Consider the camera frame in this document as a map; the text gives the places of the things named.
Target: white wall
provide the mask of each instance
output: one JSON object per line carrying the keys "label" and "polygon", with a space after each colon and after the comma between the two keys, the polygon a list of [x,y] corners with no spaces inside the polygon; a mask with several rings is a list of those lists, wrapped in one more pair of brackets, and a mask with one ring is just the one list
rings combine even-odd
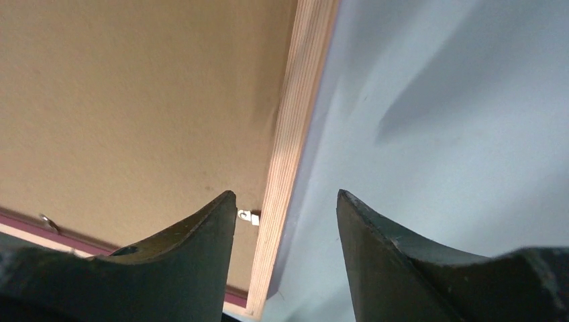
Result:
{"label": "white wall", "polygon": [[353,321],[338,189],[443,244],[569,245],[569,1],[342,1],[266,321]]}

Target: tan surface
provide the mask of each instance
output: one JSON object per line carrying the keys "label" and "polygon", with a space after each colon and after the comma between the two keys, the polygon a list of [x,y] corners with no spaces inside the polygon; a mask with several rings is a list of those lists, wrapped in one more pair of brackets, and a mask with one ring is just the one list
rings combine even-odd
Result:
{"label": "tan surface", "polygon": [[[123,246],[259,209],[291,1],[0,0],[0,206]],[[257,231],[238,221],[228,283]]]}

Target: small hook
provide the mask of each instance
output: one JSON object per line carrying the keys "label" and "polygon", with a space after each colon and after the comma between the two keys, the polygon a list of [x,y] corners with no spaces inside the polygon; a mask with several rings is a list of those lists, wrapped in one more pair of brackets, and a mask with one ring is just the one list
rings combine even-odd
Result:
{"label": "small hook", "polygon": [[58,235],[61,235],[59,226],[57,226],[53,220],[49,219],[48,216],[44,215],[43,213],[40,213],[40,218],[45,221],[46,225],[53,229]]}

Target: wooden board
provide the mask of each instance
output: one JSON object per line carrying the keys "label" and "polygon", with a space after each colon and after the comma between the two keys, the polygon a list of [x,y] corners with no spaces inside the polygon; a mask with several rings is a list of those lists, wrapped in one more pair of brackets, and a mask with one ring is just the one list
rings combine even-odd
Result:
{"label": "wooden board", "polygon": [[260,319],[338,1],[253,2],[0,0],[0,206],[121,246],[232,189],[225,310]]}

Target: metal clip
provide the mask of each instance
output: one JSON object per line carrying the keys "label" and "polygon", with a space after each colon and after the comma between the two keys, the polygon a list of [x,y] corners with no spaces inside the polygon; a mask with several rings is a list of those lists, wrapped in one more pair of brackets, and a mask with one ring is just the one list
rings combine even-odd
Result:
{"label": "metal clip", "polygon": [[259,215],[251,213],[251,210],[238,210],[237,217],[244,221],[250,221],[253,226],[259,226]]}
{"label": "metal clip", "polygon": [[43,213],[40,213],[40,218],[46,223],[49,228],[53,229],[55,233],[61,235],[61,229],[59,229],[59,226],[57,226],[53,220],[49,219],[48,216],[44,215]]}

